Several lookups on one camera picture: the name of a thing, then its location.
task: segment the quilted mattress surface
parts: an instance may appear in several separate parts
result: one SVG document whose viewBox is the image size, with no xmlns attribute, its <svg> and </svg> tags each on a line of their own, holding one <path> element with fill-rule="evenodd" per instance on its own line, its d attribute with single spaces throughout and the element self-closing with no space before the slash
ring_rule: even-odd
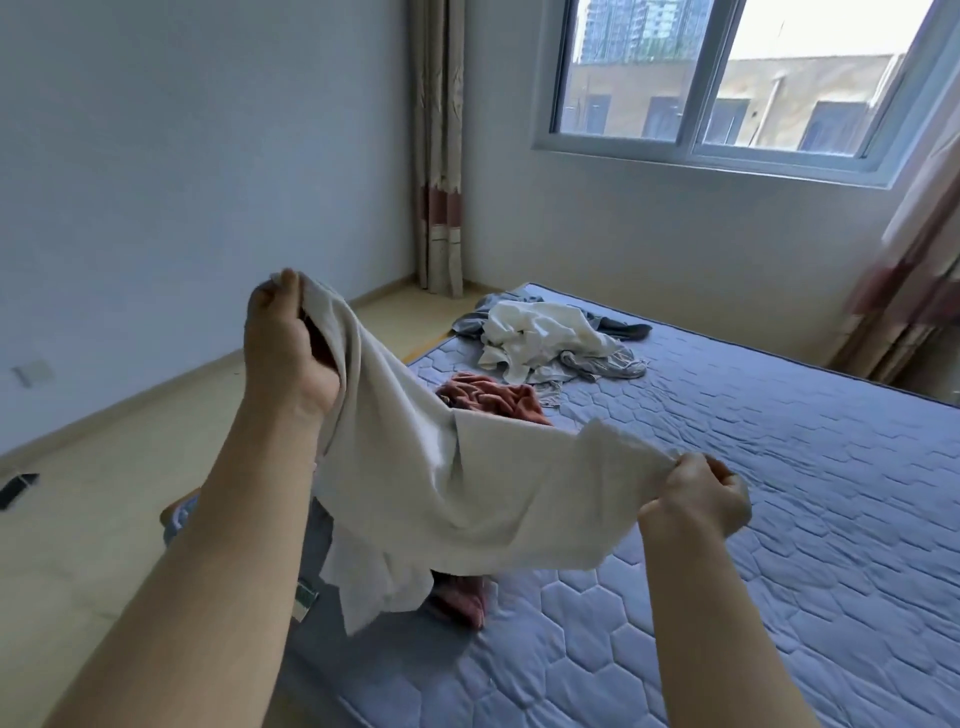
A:
<svg viewBox="0 0 960 728">
<path fill-rule="evenodd" d="M 824 725 L 960 725 L 960 409 L 651 323 L 631 345 L 647 375 L 565 384 L 554 423 L 603 418 L 749 480 L 754 518 L 729 549 Z M 411 367 L 435 387 L 479 351 L 451 339 Z M 317 507 L 301 569 L 314 583 L 328 540 Z M 327 720 L 666 724 L 636 530 L 593 571 L 494 575 L 477 635 L 415 613 L 348 639 L 335 590 L 318 589 L 280 682 Z"/>
</svg>

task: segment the beige curtain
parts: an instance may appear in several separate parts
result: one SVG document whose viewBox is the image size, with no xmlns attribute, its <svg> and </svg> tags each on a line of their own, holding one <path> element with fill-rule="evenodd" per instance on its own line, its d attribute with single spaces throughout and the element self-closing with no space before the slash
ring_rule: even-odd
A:
<svg viewBox="0 0 960 728">
<path fill-rule="evenodd" d="M 466 0 L 410 0 L 420 286 L 464 295 L 460 169 Z"/>
<path fill-rule="evenodd" d="M 960 325 L 960 109 L 890 221 L 883 245 L 882 260 L 854 294 L 829 366 L 902 385 L 898 377 L 908 365 L 916 369 L 916 354 Z"/>
</svg>

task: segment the high-rise building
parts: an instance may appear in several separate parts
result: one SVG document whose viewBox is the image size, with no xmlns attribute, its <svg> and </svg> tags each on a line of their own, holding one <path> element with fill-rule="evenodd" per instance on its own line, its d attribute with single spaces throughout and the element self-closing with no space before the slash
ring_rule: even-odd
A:
<svg viewBox="0 0 960 728">
<path fill-rule="evenodd" d="M 630 63 L 696 55 L 712 0 L 588 0 L 580 63 Z"/>
</svg>

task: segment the white clothing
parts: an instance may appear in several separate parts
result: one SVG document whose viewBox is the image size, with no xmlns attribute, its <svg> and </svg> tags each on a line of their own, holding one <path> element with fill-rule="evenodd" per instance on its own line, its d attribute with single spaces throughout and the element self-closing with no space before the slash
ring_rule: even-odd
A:
<svg viewBox="0 0 960 728">
<path fill-rule="evenodd" d="M 611 356 L 623 346 L 595 331 L 579 308 L 564 303 L 501 301 L 490 309 L 483 332 L 486 346 L 477 363 L 484 369 L 496 369 L 505 362 L 503 380 L 508 384 L 527 381 L 532 371 L 546 367 L 561 352 Z M 535 376 L 531 381 L 550 378 L 557 377 Z"/>
<path fill-rule="evenodd" d="M 603 422 L 574 433 L 451 410 L 335 292 L 304 277 L 303 308 L 341 378 L 313 493 L 333 516 L 320 576 L 340 587 L 348 633 L 417 609 L 431 569 L 596 567 L 673 467 Z"/>
</svg>

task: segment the sky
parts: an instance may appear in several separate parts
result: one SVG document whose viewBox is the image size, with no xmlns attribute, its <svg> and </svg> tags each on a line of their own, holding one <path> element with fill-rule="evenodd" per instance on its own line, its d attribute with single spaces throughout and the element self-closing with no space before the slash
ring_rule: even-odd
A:
<svg viewBox="0 0 960 728">
<path fill-rule="evenodd" d="M 933 0 L 747 0 L 732 59 L 905 54 Z M 577 7 L 573 58 L 589 0 Z"/>
</svg>

